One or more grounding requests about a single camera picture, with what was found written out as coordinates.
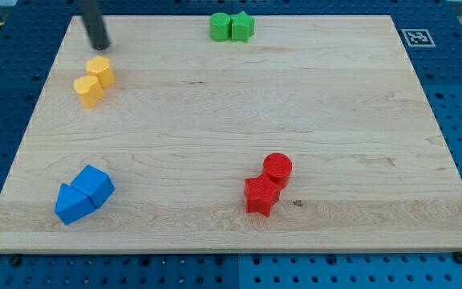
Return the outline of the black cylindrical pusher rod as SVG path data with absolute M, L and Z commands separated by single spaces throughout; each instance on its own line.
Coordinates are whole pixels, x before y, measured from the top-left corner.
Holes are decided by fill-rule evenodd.
M 78 0 L 77 5 L 91 47 L 96 51 L 108 49 L 111 42 L 108 37 L 99 2 L 97 0 Z

